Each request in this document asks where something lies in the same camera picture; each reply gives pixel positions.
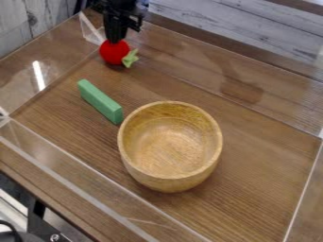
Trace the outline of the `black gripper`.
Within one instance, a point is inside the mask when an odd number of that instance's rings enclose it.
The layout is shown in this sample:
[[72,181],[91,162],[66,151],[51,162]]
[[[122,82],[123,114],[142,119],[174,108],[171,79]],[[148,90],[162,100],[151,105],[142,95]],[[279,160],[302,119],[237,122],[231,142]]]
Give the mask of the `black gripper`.
[[90,7],[104,17],[104,34],[111,43],[118,43],[127,30],[142,30],[150,9],[150,0],[91,0]]

